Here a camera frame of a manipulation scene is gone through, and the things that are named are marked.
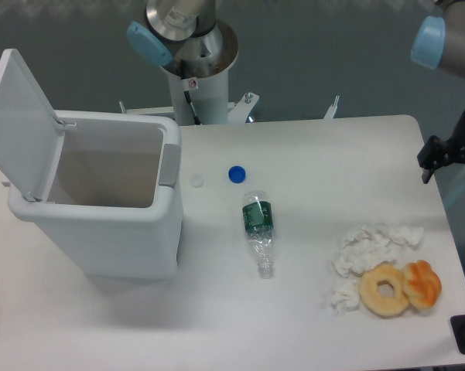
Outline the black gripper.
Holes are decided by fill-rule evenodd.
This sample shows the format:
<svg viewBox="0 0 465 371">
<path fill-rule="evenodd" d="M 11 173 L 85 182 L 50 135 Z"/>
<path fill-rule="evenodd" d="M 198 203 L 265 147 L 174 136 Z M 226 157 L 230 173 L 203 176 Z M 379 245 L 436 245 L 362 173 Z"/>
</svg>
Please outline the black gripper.
<svg viewBox="0 0 465 371">
<path fill-rule="evenodd" d="M 417 154 L 422 169 L 422 182 L 428 184 L 434 172 L 444 166 L 465 164 L 465 111 L 461 114 L 452 135 L 445 141 L 430 136 Z"/>
</svg>

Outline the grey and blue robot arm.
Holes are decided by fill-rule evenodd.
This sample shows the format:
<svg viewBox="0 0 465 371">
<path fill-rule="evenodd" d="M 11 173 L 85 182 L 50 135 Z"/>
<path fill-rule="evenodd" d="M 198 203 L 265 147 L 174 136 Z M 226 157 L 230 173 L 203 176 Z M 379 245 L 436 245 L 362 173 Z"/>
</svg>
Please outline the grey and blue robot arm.
<svg viewBox="0 0 465 371">
<path fill-rule="evenodd" d="M 414 63 L 465 79 L 465 1 L 437 1 L 440 17 L 422 22 L 411 48 Z M 251 93 L 228 106 L 228 70 L 238 55 L 233 30 L 216 17 L 214 1 L 149 1 L 144 23 L 132 22 L 132 48 L 169 78 L 174 118 L 181 125 L 246 121 Z M 465 110 L 451 137 L 430 137 L 417 155 L 422 180 L 440 168 L 465 164 Z"/>
</svg>

